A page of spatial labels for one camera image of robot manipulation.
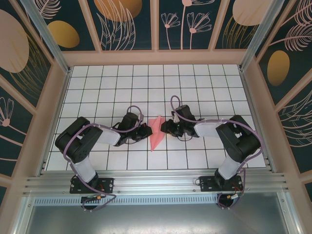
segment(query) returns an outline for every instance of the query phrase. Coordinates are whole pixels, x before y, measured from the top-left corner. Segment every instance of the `pink paper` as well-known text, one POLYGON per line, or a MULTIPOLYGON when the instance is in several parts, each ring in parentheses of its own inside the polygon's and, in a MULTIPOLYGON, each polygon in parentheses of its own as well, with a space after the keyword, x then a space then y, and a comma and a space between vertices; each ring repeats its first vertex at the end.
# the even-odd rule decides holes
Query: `pink paper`
POLYGON ((150 135, 151 151, 153 151, 165 137, 165 133, 163 133, 160 130, 161 125, 165 121, 166 121, 165 117, 161 117, 161 116, 158 116, 158 118, 153 118, 153 119, 148 120, 148 125, 152 128, 152 132, 153 132, 153 134, 150 135))

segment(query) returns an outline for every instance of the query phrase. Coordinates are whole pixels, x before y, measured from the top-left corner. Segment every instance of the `metal strip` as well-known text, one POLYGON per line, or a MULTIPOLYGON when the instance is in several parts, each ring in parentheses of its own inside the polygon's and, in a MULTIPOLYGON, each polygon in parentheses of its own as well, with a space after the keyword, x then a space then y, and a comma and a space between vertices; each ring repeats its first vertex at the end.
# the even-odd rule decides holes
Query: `metal strip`
POLYGON ((265 38, 266 34, 270 30, 275 17, 278 15, 280 9, 282 8, 284 0, 274 0, 272 1, 271 5, 269 6, 268 11, 266 12, 265 16, 263 17, 262 22, 260 23, 259 27, 257 28, 256 33, 251 40, 245 56, 242 60, 241 69, 242 71, 246 70, 251 60, 254 58, 254 55, 259 48, 260 44, 262 43, 263 39, 265 38))
MULTIPOLYGON (((86 203, 86 206, 102 205, 109 198, 86 203)), ((110 205, 169 205, 169 204, 207 204, 216 203, 217 194, 196 195, 148 195, 118 196, 110 205)), ((81 206, 81 196, 36 197, 34 206, 81 206)))
POLYGON ((34 1, 20 0, 20 2, 22 3, 27 14, 29 15, 29 17, 33 21, 35 27, 40 32, 40 35, 42 36, 42 38, 46 42, 47 46, 49 47, 49 49, 50 49, 51 53, 53 54, 53 56, 55 57, 56 61, 59 63, 62 70, 65 73, 67 73, 68 72, 67 62, 66 62, 59 46, 57 45, 53 36, 51 35, 45 21, 41 17, 34 1))

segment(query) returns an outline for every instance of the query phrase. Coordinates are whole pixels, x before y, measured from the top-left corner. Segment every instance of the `black bracket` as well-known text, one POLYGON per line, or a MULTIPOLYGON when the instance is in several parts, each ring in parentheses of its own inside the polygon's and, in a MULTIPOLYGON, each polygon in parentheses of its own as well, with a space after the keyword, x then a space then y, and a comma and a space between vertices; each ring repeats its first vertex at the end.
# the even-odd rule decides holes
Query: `black bracket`
MULTIPOLYGON (((114 188, 114 178, 98 178, 96 190, 102 191, 107 194, 113 193, 114 188)), ((71 179, 70 194, 96 194, 96 192, 88 189, 84 184, 78 179, 71 179)))
POLYGON ((226 183, 222 188, 215 182, 215 176, 201 176, 199 179, 199 185, 201 192, 233 192, 235 186, 240 190, 243 190, 242 178, 239 175, 233 176, 231 179, 226 180, 226 183))

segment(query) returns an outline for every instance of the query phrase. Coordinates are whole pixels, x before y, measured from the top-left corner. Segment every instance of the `leaf illustration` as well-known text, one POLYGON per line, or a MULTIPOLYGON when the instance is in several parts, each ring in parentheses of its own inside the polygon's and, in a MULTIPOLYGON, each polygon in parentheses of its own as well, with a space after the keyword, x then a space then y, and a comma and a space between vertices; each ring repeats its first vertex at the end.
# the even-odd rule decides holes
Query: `leaf illustration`
POLYGON ((51 20, 57 12, 60 10, 59 0, 34 0, 35 4, 40 12, 40 15, 44 19, 51 20))
POLYGON ((300 25, 310 24, 312 22, 312 0, 300 0, 294 19, 300 25))

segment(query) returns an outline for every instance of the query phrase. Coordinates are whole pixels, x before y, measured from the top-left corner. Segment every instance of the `purple cable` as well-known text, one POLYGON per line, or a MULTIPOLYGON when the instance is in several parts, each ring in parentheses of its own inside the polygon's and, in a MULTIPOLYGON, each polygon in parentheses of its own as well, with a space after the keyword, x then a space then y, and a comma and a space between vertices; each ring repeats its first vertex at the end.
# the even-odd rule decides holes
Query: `purple cable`
POLYGON ((246 162, 248 162, 250 159, 253 159, 255 157, 257 157, 258 155, 262 154, 263 153, 263 149, 265 147, 264 145, 264 142, 263 142, 263 139, 261 136, 259 136, 259 134, 254 131, 252 128, 250 128, 249 126, 243 124, 243 123, 240 123, 240 122, 237 122, 237 121, 234 121, 234 120, 230 120, 230 119, 204 119, 204 120, 190 120, 190 119, 187 119, 181 115, 179 115, 177 112, 176 112, 176 109, 174 108, 174 105, 173 105, 173 98, 177 98, 178 99, 178 102, 179 102, 179 106, 180 106, 180 98, 176 95, 173 95, 170 99, 170 104, 171 104, 171 108, 173 109, 174 113, 180 118, 180 119, 183 119, 185 121, 188 121, 188 122, 191 122, 191 123, 234 123, 236 125, 239 125, 239 126, 242 126, 243 128, 246 128, 247 130, 249 130, 252 134, 255 135, 255 137, 259 140, 260 142, 260 145, 261 145, 261 148, 260 148, 260 151, 258 153, 256 153, 254 156, 250 156, 248 158, 246 158, 239 166, 239 168, 237 169, 237 173, 239 173, 240 169, 246 164, 246 162))
POLYGON ((66 145, 66 147, 65 147, 65 149, 64 149, 64 152, 63 152, 63 157, 64 157, 64 159, 65 159, 66 161, 69 162, 69 165, 70 165, 70 167, 72 168, 73 172, 75 173, 75 175, 77 176, 77 178, 84 184, 84 186, 86 186, 88 189, 90 189, 90 190, 92 190, 92 191, 94 191, 94 192, 96 192, 96 193, 98 193, 98 194, 102 194, 102 195, 105 195, 105 196, 112 196, 112 197, 113 197, 113 198, 109 199, 107 202, 105 202, 103 205, 97 206, 96 208, 94 208, 94 209, 92 209, 92 210, 87 210, 87 209, 85 209, 84 204, 88 201, 88 200, 87 200, 87 201, 85 201, 85 202, 82 204, 82 207, 84 208, 85 211, 92 212, 92 211, 97 211, 97 210, 99 210, 99 209, 105 207, 108 203, 110 203, 111 201, 113 201, 113 200, 116 198, 116 195, 115 195, 115 194, 108 194, 108 193, 99 191, 99 190, 97 190, 97 189, 92 188, 90 185, 88 185, 88 184, 81 178, 81 176, 78 174, 78 172, 76 171, 76 169, 73 167, 71 159, 69 159, 69 158, 67 157, 67 155, 66 155, 67 150, 68 150, 69 146, 73 143, 73 141, 75 140, 75 138, 76 138, 80 133, 82 133, 86 128, 91 127, 91 126, 101 127, 101 128, 104 128, 104 129, 113 130, 113 131, 118 132, 118 133, 127 133, 127 132, 130 132, 130 131, 134 130, 135 128, 137 128, 137 127, 139 126, 139 124, 143 121, 144 115, 142 114, 141 109, 140 109, 139 107, 137 107, 137 106, 129 106, 128 109, 127 109, 127 112, 129 111, 129 109, 130 109, 131 107, 137 108, 137 109, 139 110, 139 112, 140 112, 140 119, 139 119, 139 121, 136 123, 136 125, 135 125, 133 128, 131 128, 131 129, 129 129, 129 130, 117 130, 117 129, 114 129, 114 128, 111 128, 111 127, 107 127, 107 126, 102 125, 102 124, 89 123, 89 124, 85 125, 83 128, 81 128, 81 129, 69 140, 69 142, 67 143, 67 145, 66 145))

